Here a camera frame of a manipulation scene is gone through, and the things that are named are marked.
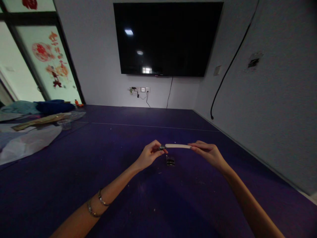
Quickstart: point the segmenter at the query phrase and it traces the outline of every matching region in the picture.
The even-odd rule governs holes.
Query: doorway
[[[85,103],[53,0],[0,7],[0,79],[11,98]]]

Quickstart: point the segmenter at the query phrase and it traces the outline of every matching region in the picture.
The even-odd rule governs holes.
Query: power cord
[[[139,92],[136,91],[136,93],[138,94],[138,98],[140,98],[140,99],[142,99],[142,100],[144,100],[144,99],[146,98],[146,103],[147,103],[147,104],[148,104],[148,97],[149,97],[148,92],[149,92],[149,91],[146,91],[146,96],[145,96],[144,98],[141,98],[141,96],[139,95]]]
[[[148,97],[149,97],[148,92],[149,92],[149,91],[146,92],[146,103],[147,103],[147,104],[148,104]]]
[[[169,95],[168,95],[168,99],[167,99],[167,105],[166,105],[166,108],[167,108],[167,106],[168,106],[169,96],[171,95],[171,89],[172,89],[173,77],[174,77],[174,76],[172,76],[171,88],[169,89]]]
[[[246,30],[245,33],[244,33],[244,36],[243,36],[242,41],[241,41],[241,43],[240,43],[240,45],[239,45],[239,47],[238,47],[238,49],[237,49],[237,52],[235,53],[234,57],[232,58],[231,63],[229,64],[229,67],[228,67],[228,69],[226,70],[226,72],[225,72],[225,74],[224,74],[224,76],[223,76],[223,78],[222,78],[222,80],[221,80],[221,83],[220,83],[220,85],[219,85],[219,87],[218,87],[218,90],[217,90],[217,92],[216,92],[216,94],[215,94],[214,100],[212,101],[212,105],[211,105],[211,109],[210,109],[210,115],[211,115],[211,119],[212,119],[212,120],[214,119],[214,117],[212,116],[212,108],[213,108],[213,106],[214,106],[214,103],[215,103],[217,94],[218,94],[219,89],[220,89],[220,87],[221,87],[221,85],[222,85],[222,83],[223,83],[223,81],[224,81],[224,79],[225,79],[225,76],[227,75],[227,73],[228,73],[228,71],[229,71],[229,69],[230,69],[230,67],[231,67],[231,65],[232,65],[232,63],[233,63],[235,57],[237,56],[237,54],[238,54],[238,52],[239,52],[239,50],[240,50],[240,47],[241,47],[242,43],[244,42],[245,37],[247,36],[247,33],[248,33],[249,28],[250,28],[250,26],[251,26],[251,23],[252,23],[252,21],[253,21],[255,12],[256,12],[257,9],[258,9],[259,2],[260,2],[260,0],[258,0],[258,2],[257,2],[257,6],[255,7],[255,10],[254,10],[254,13],[253,13],[253,15],[252,15],[252,18],[251,18],[251,20],[250,20],[250,23],[249,23],[249,25],[248,25],[248,28],[247,28],[247,30]]]

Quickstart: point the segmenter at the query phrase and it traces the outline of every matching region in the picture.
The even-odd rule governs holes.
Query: door frame
[[[38,87],[38,90],[42,93],[44,100],[45,101],[50,100],[50,97],[45,87],[43,86],[41,78],[36,71],[36,68],[22,42],[21,37],[19,36],[16,30],[17,26],[55,26],[57,28],[60,40],[62,42],[62,46],[66,54],[66,58],[68,60],[70,70],[74,77],[74,82],[76,84],[79,97],[82,103],[86,104],[58,13],[57,12],[10,13],[7,11],[6,6],[4,5],[2,0],[0,0],[0,7],[3,11],[3,13],[0,13],[0,21],[4,21],[7,24],[7,27],[10,30],[10,33],[18,49],[20,50],[21,55],[28,69],[30,70],[34,78],[34,81]]]

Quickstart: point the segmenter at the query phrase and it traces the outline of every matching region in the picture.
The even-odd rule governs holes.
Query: white plastic bag
[[[11,140],[0,154],[0,165],[6,164],[40,151],[48,146],[62,131],[60,126],[33,130]]]

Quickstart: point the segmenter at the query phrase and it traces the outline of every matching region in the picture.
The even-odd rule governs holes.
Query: hand
[[[168,151],[166,149],[159,150],[160,146],[161,143],[155,140],[144,147],[141,155],[135,161],[138,169],[143,170],[149,167],[157,157],[161,156],[164,153],[168,154]]]
[[[189,143],[188,145],[191,145],[191,149],[193,151],[204,157],[212,166],[214,166],[219,171],[224,171],[227,168],[230,168],[225,159],[222,157],[216,145],[207,144],[200,140],[196,141],[196,143]]]

